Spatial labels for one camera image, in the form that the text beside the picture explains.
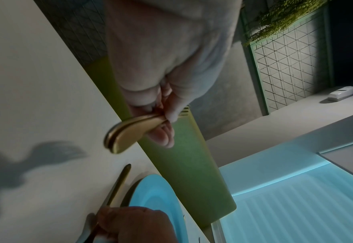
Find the golden utensil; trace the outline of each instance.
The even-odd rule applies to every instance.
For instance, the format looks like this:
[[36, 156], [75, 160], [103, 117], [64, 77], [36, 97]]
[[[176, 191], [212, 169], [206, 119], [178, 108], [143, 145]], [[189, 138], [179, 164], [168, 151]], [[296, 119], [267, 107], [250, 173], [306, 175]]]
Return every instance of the golden utensil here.
[[[179, 117], [188, 116], [189, 106], [186, 106]], [[167, 121], [164, 115], [149, 114], [125, 120], [107, 133], [104, 146], [113, 154], [119, 154], [139, 141], [146, 133]]]
[[[131, 164], [126, 165], [122, 172], [120, 173], [117, 181], [116, 181], [116, 186], [114, 187], [114, 189], [112, 190], [112, 193], [110, 195], [110, 197], [107, 200], [107, 206], [111, 206], [111, 203], [114, 199], [114, 197], [116, 196], [116, 194], [118, 193], [120, 187], [124, 184], [124, 181], [127, 179], [128, 173], [131, 170]], [[92, 243], [94, 242], [94, 239], [96, 237], [96, 235], [98, 234], [98, 231], [100, 230], [100, 226], [98, 223], [96, 223], [96, 225], [94, 226], [94, 228], [92, 229], [90, 235], [87, 237], [87, 239], [85, 240], [84, 243]]]

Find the green chair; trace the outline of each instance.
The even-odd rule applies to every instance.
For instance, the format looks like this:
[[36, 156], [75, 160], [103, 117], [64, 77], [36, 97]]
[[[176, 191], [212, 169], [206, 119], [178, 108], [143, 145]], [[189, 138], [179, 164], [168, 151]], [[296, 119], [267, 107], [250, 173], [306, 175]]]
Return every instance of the green chair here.
[[[85, 70], [120, 119], [129, 118], [131, 115], [115, 83], [108, 58], [95, 61]], [[173, 148], [162, 148], [147, 138], [141, 139], [139, 145], [195, 222], [205, 228], [234, 211], [236, 204], [193, 116], [180, 118], [173, 127]]]

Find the white table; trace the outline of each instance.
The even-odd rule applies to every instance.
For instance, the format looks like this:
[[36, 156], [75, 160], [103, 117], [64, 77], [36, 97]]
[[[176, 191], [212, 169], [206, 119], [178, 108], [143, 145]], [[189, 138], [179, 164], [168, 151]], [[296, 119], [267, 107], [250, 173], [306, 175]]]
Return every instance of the white table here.
[[[32, 0], [0, 0], [0, 242], [75, 242], [123, 167], [158, 173], [138, 144], [102, 144], [119, 122]], [[191, 243], [208, 242], [188, 212]]]

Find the green plant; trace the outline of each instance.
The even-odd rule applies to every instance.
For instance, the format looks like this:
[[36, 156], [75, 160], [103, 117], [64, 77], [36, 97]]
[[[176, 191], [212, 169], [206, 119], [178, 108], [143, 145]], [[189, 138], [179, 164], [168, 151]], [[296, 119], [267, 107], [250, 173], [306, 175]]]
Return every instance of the green plant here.
[[299, 18], [317, 10], [328, 0], [278, 0], [269, 12], [262, 13], [257, 20], [260, 26], [266, 26], [258, 33], [253, 34], [249, 42], [256, 42], [284, 31]]

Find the blue plate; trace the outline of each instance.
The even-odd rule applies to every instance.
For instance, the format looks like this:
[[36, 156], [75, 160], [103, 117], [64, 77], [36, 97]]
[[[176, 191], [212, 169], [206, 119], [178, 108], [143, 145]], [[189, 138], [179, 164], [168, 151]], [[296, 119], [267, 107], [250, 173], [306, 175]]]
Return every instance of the blue plate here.
[[129, 206], [147, 207], [165, 212], [170, 218], [179, 243], [188, 243], [179, 200], [168, 182], [160, 175], [149, 175], [142, 179], [135, 188]]

